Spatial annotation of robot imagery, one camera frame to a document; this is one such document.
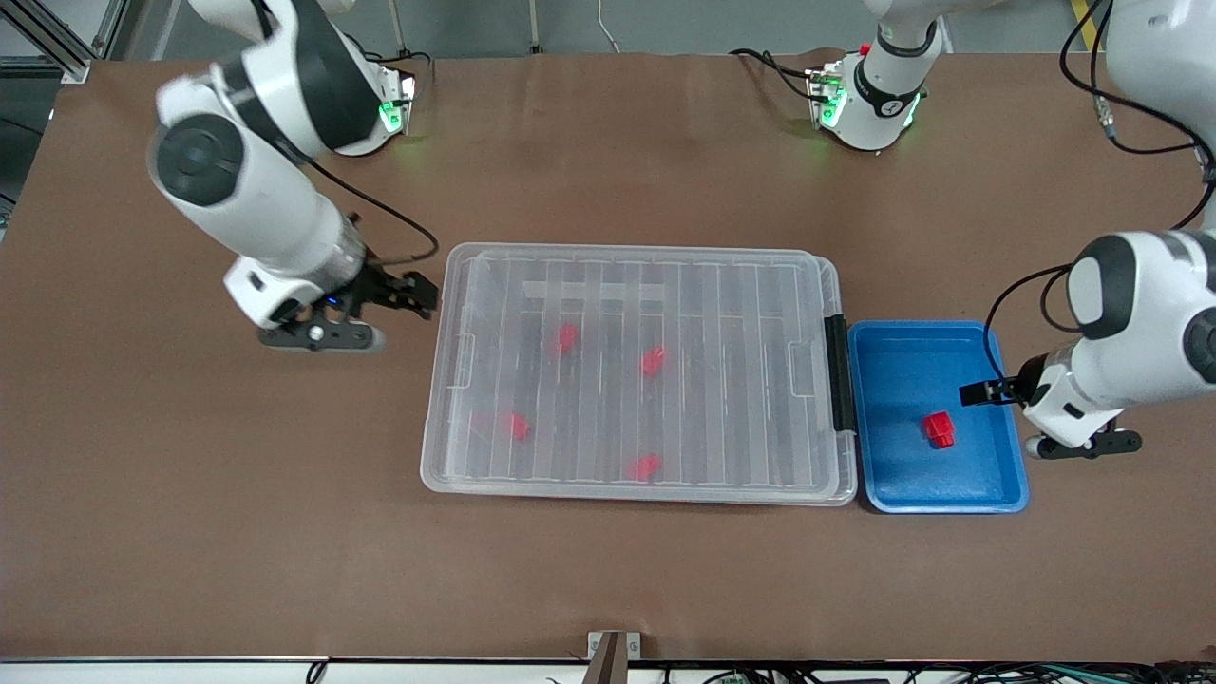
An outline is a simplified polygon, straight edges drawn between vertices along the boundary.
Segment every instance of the clear plastic container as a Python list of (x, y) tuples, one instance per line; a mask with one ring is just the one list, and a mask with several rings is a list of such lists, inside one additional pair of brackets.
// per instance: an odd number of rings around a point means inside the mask
[(447, 258), (422, 452), (438, 492), (841, 505), (824, 316), (784, 250), (465, 243)]

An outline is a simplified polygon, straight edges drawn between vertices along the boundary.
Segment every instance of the robotic arm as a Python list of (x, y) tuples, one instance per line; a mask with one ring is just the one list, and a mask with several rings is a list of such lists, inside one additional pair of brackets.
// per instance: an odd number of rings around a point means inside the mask
[(912, 124), (924, 78), (941, 54), (938, 18), (1000, 0), (862, 0), (878, 17), (868, 52), (852, 52), (812, 77), (817, 127), (857, 150), (882, 150)]
[[(377, 265), (351, 219), (297, 164), (382, 146), (404, 128), (412, 79), (367, 62), (316, 0), (265, 6), (269, 39), (157, 92), (162, 128), (148, 172), (174, 207), (240, 256), (224, 284), (264, 343), (376, 351), (382, 337), (358, 320), (362, 304), (429, 318), (438, 288)], [(226, 16), (225, 26), (252, 27), (241, 12)], [(338, 320), (326, 316), (330, 307)]]
[[(1107, 68), (1128, 99), (1216, 145), (1216, 1), (1114, 0)], [(1205, 183), (1212, 159), (1203, 158)], [(962, 388), (964, 404), (1020, 400), (1042, 458), (1133, 452), (1102, 431), (1125, 409), (1216, 391), (1216, 212), (1201, 230), (1116, 232), (1091, 242), (1068, 276), (1081, 338), (1017, 377)]]
[[(199, 17), (212, 26), (260, 43), (270, 38), (274, 19), (255, 0), (187, 0)], [(355, 6), (355, 0), (317, 0), (327, 16), (340, 15)]]

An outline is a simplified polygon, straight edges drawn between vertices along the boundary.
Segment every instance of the brown table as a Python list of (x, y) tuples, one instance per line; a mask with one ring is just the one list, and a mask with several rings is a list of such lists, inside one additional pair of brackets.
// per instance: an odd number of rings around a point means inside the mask
[[(1030, 462), (1013, 516), (429, 492), (437, 325), (376, 310), (383, 354), (268, 351), (220, 284), (232, 256), (152, 189), (153, 91), (196, 67), (98, 63), (64, 89), (0, 247), (4, 655), (564, 656), (629, 628), (663, 658), (1212, 657), (1214, 400), (1128, 411), (1137, 455)], [(1167, 226), (1199, 191), (1187, 155), (1114, 151), (1051, 56), (944, 57), (878, 157), (814, 133), (754, 67), (440, 62), (416, 139), (327, 164), (444, 253), (807, 250), (852, 320), (983, 318), (1018, 276)], [(1170, 139), (1124, 118), (1128, 140)], [(320, 187), (381, 253), (421, 246)], [(1001, 313), (1010, 365), (1064, 338), (1036, 299)]]

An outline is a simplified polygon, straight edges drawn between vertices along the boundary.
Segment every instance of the black latch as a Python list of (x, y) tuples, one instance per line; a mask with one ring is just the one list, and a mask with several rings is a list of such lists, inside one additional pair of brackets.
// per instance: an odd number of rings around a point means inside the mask
[(823, 319), (828, 348), (828, 383), (832, 388), (832, 425), (837, 431), (857, 431), (857, 407), (852, 400), (852, 376), (849, 372), (849, 323), (844, 314)]

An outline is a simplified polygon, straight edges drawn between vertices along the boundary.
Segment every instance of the red toy piece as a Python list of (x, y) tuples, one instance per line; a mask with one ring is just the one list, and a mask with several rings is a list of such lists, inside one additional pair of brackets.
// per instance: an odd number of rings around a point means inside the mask
[(924, 416), (921, 419), (921, 425), (924, 426), (924, 433), (934, 447), (945, 449), (955, 445), (955, 422), (946, 411)]
[(574, 324), (563, 323), (562, 327), (557, 329), (557, 355), (569, 352), (579, 343), (579, 329), (574, 327)]
[(642, 375), (647, 377), (653, 377), (663, 370), (663, 357), (666, 355), (666, 349), (663, 346), (654, 347), (649, 352), (642, 355)]
[(516, 442), (523, 442), (531, 433), (531, 426), (524, 420), (524, 416), (519, 414), (511, 414), (511, 436), (516, 438)]
[(663, 459), (658, 454), (646, 454), (625, 467), (625, 477), (638, 482), (649, 482), (660, 470), (663, 470)]

